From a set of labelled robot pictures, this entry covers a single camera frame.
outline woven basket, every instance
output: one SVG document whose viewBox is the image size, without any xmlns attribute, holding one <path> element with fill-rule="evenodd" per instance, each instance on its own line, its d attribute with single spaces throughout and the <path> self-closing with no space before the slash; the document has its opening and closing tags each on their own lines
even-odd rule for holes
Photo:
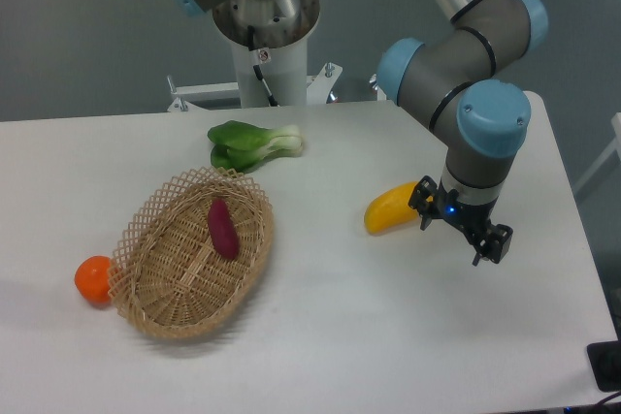
<svg viewBox="0 0 621 414">
<path fill-rule="evenodd" d="M 213 250 L 207 214 L 223 199 L 240 253 Z M 134 215 L 113 253 L 110 296 L 138 330 L 162 338 L 206 334 L 240 304 L 265 268 L 274 219 L 252 178 L 213 168 L 174 177 Z"/>
</svg>

